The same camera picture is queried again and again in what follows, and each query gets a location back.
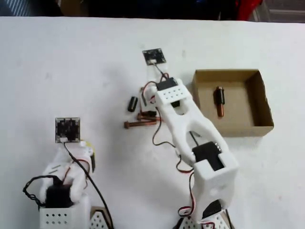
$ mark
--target cable connector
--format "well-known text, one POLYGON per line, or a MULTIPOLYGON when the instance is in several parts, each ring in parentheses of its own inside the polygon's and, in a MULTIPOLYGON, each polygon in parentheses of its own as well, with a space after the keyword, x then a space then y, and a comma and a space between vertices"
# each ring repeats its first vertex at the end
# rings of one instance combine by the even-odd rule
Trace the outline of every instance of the cable connector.
POLYGON ((147 62, 148 62, 148 64, 155 64, 155 63, 157 63, 157 60, 156 59, 151 59, 147 62))
POLYGON ((59 141, 60 141, 61 143, 68 142, 68 138, 67 138, 67 137, 60 137, 60 138, 59 138, 59 141))

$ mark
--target black cable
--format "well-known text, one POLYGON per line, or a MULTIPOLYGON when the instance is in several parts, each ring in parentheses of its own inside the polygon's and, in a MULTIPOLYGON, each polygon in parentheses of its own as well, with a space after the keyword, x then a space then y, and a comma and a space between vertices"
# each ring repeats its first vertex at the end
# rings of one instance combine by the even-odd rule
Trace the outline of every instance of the black cable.
POLYGON ((227 218, 228 218, 228 221, 229 221, 230 229, 233 229, 233 226, 232 226, 232 222, 231 222, 231 219, 230 219, 230 215, 229 215, 228 209, 225 210, 225 213, 227 214, 227 218))
POLYGON ((159 72, 162 74, 162 76, 164 76, 164 73, 160 70, 160 68, 157 66, 156 63, 154 63, 154 66, 159 70, 159 72))
MULTIPOLYGON (((160 111, 159 111, 159 109, 158 109, 157 107, 156 107, 156 110, 157 110, 157 112, 159 113, 159 117, 161 118, 160 111)), ((153 143, 155 146, 160 146, 160 145, 162 145, 162 144, 167 143, 167 144, 170 144, 172 147, 176 148, 172 143, 170 143, 170 142, 168 142, 168 141, 160 142, 160 143, 157 143, 157 144, 154 142, 154 138, 156 137, 156 134, 157 134, 158 131, 160 130, 161 124, 162 124, 162 120, 160 120, 159 126, 158 126, 157 130, 156 130, 156 132, 154 132, 154 134, 153 134, 153 136, 152 136, 152 138, 153 138, 153 139, 152 139, 152 143, 153 143)))
POLYGON ((36 204, 38 205, 38 210, 41 208, 41 207, 44 207, 45 206, 45 203, 41 203, 41 201, 34 195, 34 194, 30 194, 28 193, 27 191, 27 188, 31 185, 31 183, 34 181, 34 180, 38 180, 38 179, 41 179, 41 178, 53 178, 53 184, 54 185, 62 185, 62 181, 55 175, 43 175, 43 176, 38 176, 38 177, 33 177, 23 188, 23 192, 24 194, 30 198, 31 200, 34 200, 36 202, 36 204))
POLYGON ((194 142, 196 143, 196 145, 197 146, 199 146, 199 144, 198 144, 198 142, 197 142, 197 140, 195 139, 195 137, 194 137, 194 135, 193 135, 193 133, 190 131, 190 135, 192 136, 192 138, 194 139, 194 142))
POLYGON ((96 184, 94 183, 93 179, 91 178, 91 176, 89 175, 88 171, 84 168, 84 166, 72 155, 72 153, 68 150, 68 148, 66 147, 66 142, 63 142, 62 143, 63 146, 66 148, 68 154, 70 155, 70 157, 72 158, 72 160, 79 165, 79 167, 81 167, 81 169, 84 171, 84 173, 86 174, 87 178, 90 180, 90 182, 92 183, 93 187, 95 188, 96 192, 99 194, 104 206, 105 206, 105 209, 107 211, 107 214, 109 215, 109 219, 110 219, 110 225, 111 225, 111 229, 113 229, 113 221, 112 221, 112 217, 111 217, 111 214, 110 214, 110 211, 108 209, 108 206, 106 204, 106 201, 104 200, 104 197, 102 196, 100 190, 98 189, 98 187, 96 186, 96 184))

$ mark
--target long screw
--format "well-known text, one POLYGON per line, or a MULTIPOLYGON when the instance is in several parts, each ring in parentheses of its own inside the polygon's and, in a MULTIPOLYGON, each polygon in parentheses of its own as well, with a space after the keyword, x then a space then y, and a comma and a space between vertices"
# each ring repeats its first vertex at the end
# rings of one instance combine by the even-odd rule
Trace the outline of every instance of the long screw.
POLYGON ((124 128, 129 129, 129 127, 134 127, 134 126, 143 126, 143 125, 156 125, 156 121, 142 121, 142 122, 124 122, 124 128))
POLYGON ((138 113, 137 119, 138 120, 145 119, 145 120, 152 120, 152 121, 161 121, 162 120, 160 117, 149 117, 149 116, 141 115, 140 113, 138 113))

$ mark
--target black cylinder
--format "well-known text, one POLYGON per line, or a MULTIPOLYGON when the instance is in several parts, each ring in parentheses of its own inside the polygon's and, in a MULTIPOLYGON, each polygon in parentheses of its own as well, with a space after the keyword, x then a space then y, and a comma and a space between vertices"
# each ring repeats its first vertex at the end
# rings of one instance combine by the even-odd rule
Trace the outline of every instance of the black cylinder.
POLYGON ((217 105, 224 104, 224 89, 223 87, 217 87, 215 91, 215 102, 217 105))
POLYGON ((137 103, 138 103, 138 98, 133 96, 133 97, 130 99, 130 102, 129 102, 129 104, 128 104, 127 110, 128 110, 129 112, 134 112, 134 110, 135 110, 135 108, 136 108, 136 106, 137 106, 137 103))

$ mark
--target open cardboard box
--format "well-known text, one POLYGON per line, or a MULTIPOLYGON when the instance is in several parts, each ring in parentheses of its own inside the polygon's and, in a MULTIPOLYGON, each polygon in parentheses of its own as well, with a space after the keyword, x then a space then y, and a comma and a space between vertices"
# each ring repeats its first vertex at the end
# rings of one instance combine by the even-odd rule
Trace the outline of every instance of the open cardboard box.
POLYGON ((222 136, 264 136, 274 128, 259 70, 196 70, 193 99, 222 136), (217 115, 213 93, 224 88, 224 117, 217 115))

